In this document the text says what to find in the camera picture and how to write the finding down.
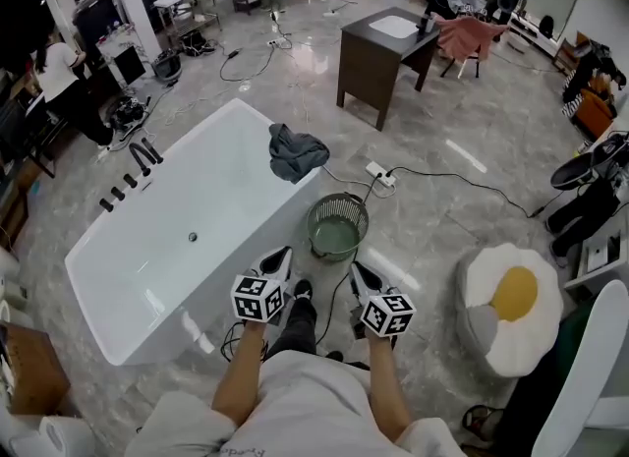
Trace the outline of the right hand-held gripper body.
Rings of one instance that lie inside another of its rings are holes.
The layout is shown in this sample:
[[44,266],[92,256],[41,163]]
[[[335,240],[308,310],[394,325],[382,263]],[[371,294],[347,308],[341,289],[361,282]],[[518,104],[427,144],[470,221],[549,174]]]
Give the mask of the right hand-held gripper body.
[[366,337],[367,330],[380,338],[393,340],[403,334],[415,315],[417,309],[407,294],[401,293],[383,278],[380,293],[362,291],[362,300],[351,311],[351,327],[357,340]]

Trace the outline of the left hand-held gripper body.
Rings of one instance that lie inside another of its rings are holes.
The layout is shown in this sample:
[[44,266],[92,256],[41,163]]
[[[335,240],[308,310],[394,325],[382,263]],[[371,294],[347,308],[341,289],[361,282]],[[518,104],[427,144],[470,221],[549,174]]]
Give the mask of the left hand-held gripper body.
[[257,276],[250,268],[237,275],[231,288],[236,318],[243,321],[278,323],[289,299],[284,276]]

